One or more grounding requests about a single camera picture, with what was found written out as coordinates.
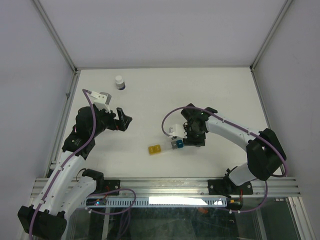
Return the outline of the weekly pill organizer strip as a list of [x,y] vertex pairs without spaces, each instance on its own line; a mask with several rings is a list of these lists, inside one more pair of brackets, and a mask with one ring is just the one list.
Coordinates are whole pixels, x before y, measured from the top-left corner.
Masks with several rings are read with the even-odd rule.
[[167,151],[182,149],[184,143],[181,139],[169,140],[148,147],[149,155],[161,154]]

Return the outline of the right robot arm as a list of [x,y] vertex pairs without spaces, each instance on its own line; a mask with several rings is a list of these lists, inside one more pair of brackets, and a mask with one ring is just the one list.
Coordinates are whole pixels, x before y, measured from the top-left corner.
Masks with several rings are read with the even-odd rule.
[[225,175],[213,185],[218,194],[229,196],[253,180],[267,181],[281,178],[285,173],[276,171],[285,166],[287,156],[276,135],[270,128],[256,130],[245,127],[220,115],[217,110],[201,109],[188,104],[181,111],[186,121],[183,126],[183,143],[186,146],[204,147],[207,134],[217,135],[244,152],[244,162],[226,170]]

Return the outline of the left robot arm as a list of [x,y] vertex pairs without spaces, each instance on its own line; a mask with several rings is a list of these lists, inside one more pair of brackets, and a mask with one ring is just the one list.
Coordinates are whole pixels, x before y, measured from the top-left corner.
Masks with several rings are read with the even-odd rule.
[[30,238],[60,240],[73,212],[90,194],[105,188],[104,174],[87,169],[79,182],[67,190],[76,171],[95,146],[95,138],[105,130],[126,131],[133,120],[118,107],[116,113],[95,105],[78,110],[75,125],[65,139],[60,159],[47,183],[30,206],[21,206],[17,216]]

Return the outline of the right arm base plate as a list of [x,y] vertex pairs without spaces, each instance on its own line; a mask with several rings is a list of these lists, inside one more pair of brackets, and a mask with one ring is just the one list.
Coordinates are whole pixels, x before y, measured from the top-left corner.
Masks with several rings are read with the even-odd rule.
[[253,187],[250,181],[242,185],[235,185],[225,179],[209,179],[207,181],[209,195],[222,195],[231,198],[233,195],[253,195]]

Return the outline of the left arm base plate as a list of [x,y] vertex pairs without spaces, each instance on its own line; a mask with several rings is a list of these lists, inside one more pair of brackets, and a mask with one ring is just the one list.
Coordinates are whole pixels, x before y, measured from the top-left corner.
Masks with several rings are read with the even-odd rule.
[[120,193],[118,190],[120,189],[121,186],[121,180],[120,179],[104,179],[103,182],[100,181],[97,184],[97,187],[94,192],[91,194],[102,194],[102,195],[107,195],[107,196],[118,196]]

